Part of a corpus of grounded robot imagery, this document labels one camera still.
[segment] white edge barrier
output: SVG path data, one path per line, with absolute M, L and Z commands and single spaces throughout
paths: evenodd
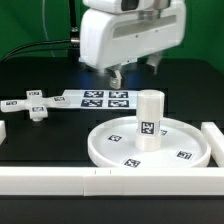
M 6 137 L 5 122 L 0 121 L 0 145 L 4 141 L 5 137 Z
M 224 169 L 0 167 L 0 195 L 224 195 Z
M 224 167 L 224 135 L 213 122 L 202 122 L 201 132 L 211 146 L 215 162 Z

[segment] white cylinder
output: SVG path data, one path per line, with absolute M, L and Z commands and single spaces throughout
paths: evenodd
M 156 151 L 160 148 L 160 120 L 164 110 L 163 92 L 143 90 L 138 93 L 136 147 L 142 151 Z

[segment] cable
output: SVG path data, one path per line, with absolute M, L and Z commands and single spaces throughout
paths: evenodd
M 44 41 L 44 42 L 36 42 L 36 43 L 31 43 L 31 44 L 26 44 L 21 47 L 18 47 L 9 53 L 7 53 L 1 60 L 0 63 L 4 62 L 5 59 L 7 59 L 11 54 L 17 53 L 23 49 L 30 48 L 30 47 L 36 47 L 36 46 L 44 46 L 44 45 L 56 45 L 56 44 L 70 44 L 70 40 L 56 40 L 56 41 Z
M 46 17 L 45 17 L 45 14 L 46 14 L 46 10 L 45 10 L 46 4 L 45 3 L 46 3 L 45 0 L 42 0 L 42 24 L 43 24 L 45 38 L 47 41 L 49 41 L 49 36 L 48 36 L 47 26 L 46 26 Z M 51 50 L 51 55 L 52 55 L 52 57 L 55 57 L 55 54 L 52 50 Z
M 36 52 L 43 52 L 43 51 L 67 51 L 70 50 L 71 47 L 67 47 L 67 48 L 53 48 L 53 49 L 38 49 L 38 50 L 31 50 L 31 51 L 21 51 L 21 52 L 16 52 L 13 54 L 10 54 L 8 57 L 5 57 L 4 59 L 1 60 L 1 62 L 5 62 L 7 61 L 9 58 L 17 56 L 19 54 L 28 54 L 28 53 L 36 53 Z

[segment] green background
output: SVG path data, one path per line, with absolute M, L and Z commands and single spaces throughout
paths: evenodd
M 45 20 L 50 40 L 68 39 L 70 32 L 68 0 L 45 0 Z M 223 0 L 185 0 L 187 24 L 183 43 L 165 52 L 167 58 L 193 58 L 208 61 L 224 74 Z M 43 0 L 0 0 L 0 57 L 10 50 L 46 40 L 42 21 Z M 75 0 L 77 20 L 87 9 Z M 51 53 L 32 54 L 49 56 Z M 66 56 L 55 52 L 55 56 Z

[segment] white block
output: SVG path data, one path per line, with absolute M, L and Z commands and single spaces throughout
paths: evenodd
M 30 109 L 30 119 L 33 121 L 41 121 L 48 117 L 47 108 L 43 105 L 33 105 Z
M 123 195 L 224 195 L 217 168 L 114 169 L 123 175 Z
M 83 195 L 86 168 L 0 168 L 0 195 Z
M 163 118 L 165 94 L 158 90 L 142 90 L 138 93 L 137 118 L 158 122 Z
M 26 100 L 1 101 L 1 111 L 4 113 L 21 111 L 26 109 Z
M 42 97 L 42 91 L 41 90 L 30 90 L 26 91 L 27 98 L 33 98 L 33 97 Z
M 50 98 L 43 99 L 43 104 L 46 107 L 68 107 L 70 105 L 70 99 L 66 96 L 54 96 Z
M 0 145 L 4 141 L 5 137 L 6 137 L 5 122 L 0 121 Z
M 219 167 L 224 167 L 224 136 L 213 122 L 203 122 L 201 132 L 211 146 L 211 154 Z

